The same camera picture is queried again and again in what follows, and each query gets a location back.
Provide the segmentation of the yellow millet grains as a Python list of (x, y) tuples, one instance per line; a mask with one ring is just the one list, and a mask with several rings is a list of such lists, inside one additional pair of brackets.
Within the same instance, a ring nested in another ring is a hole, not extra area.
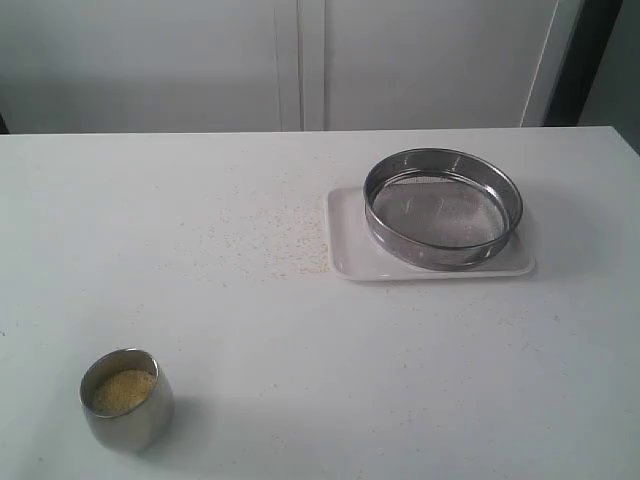
[(92, 410), (103, 416), (124, 414), (141, 404), (155, 383), (155, 376), (144, 370), (131, 369), (116, 373), (96, 389)]

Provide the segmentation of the stainless steel cup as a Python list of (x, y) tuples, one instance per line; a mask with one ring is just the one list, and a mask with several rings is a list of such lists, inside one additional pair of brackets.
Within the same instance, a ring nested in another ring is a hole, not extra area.
[[(136, 408), (117, 416), (92, 410), (96, 389), (109, 377), (124, 370), (144, 370), (155, 376), (149, 396)], [(171, 386), (156, 359), (135, 348), (112, 351), (85, 372), (79, 387), (85, 420), (94, 438), (104, 447), (122, 453), (138, 453), (156, 441), (168, 427), (174, 411)]]

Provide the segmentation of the round stainless steel sieve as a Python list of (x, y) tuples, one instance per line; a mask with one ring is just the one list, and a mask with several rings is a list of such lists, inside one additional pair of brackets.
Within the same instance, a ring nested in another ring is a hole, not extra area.
[(369, 171), (362, 192), (376, 243), (436, 271), (471, 269), (496, 257), (524, 212), (518, 187), (502, 170), (451, 149), (394, 153)]

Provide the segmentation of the white rectangular plastic tray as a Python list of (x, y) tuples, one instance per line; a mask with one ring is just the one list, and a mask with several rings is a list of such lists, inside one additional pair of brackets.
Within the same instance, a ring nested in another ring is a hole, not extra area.
[(527, 275), (536, 265), (535, 257), (518, 238), (510, 240), (496, 257), (470, 270), (435, 271), (405, 263), (375, 242), (364, 216), (362, 192), (357, 187), (329, 191), (325, 218), (330, 267), (349, 281), (509, 278)]

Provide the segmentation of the spilled yellow grains on table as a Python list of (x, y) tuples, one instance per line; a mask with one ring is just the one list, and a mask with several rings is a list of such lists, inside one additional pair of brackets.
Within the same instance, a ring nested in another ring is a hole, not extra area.
[(289, 280), (329, 271), (324, 203), (335, 176), (318, 158), (225, 162), (177, 247), (208, 278)]

